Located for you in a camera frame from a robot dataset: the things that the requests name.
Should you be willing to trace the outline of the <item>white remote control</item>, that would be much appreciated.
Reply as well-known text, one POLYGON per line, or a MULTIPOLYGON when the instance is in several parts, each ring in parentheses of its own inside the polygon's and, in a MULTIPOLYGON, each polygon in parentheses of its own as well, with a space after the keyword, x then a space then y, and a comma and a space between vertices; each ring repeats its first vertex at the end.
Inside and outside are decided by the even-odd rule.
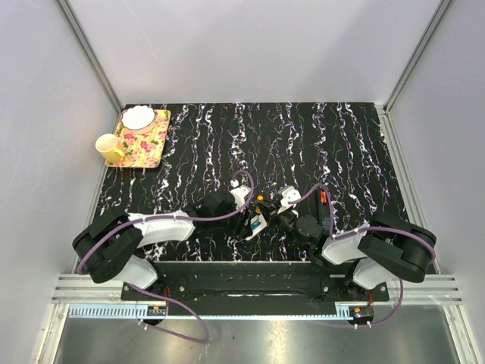
POLYGON ((262 214, 256 214, 249 219, 243 230, 242 238, 244 240, 251 240, 260 234, 266 227, 268 223, 262 214))

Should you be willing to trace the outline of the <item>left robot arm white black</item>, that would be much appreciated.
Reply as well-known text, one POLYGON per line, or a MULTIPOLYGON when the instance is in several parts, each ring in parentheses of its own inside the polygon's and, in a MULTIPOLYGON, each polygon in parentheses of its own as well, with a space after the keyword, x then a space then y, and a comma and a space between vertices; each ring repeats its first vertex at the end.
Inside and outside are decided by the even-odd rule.
POLYGON ((172 213, 144 215, 112 209, 94 219, 72 243, 79 275, 96 284, 111 280, 137 286, 148 300, 164 291, 161 274, 136 251, 167 241, 186 241, 215 231, 238 231, 252 192, 247 186, 208 194, 196 204, 172 213))

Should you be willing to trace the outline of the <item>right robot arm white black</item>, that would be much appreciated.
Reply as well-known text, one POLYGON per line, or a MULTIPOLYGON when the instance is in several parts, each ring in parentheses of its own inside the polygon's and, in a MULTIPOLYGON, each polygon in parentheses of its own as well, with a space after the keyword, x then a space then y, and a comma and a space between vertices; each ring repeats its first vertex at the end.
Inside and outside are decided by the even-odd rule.
POLYGON ((385 281, 424 281, 436 258, 437 237, 421 226, 393 215, 377 212, 371 220, 341 234, 332 234, 330 210, 317 208, 317 215, 298 215, 276 200, 258 197, 256 217, 274 221, 308 258, 322 266, 353 262, 345 292, 353 300, 364 299, 385 281))

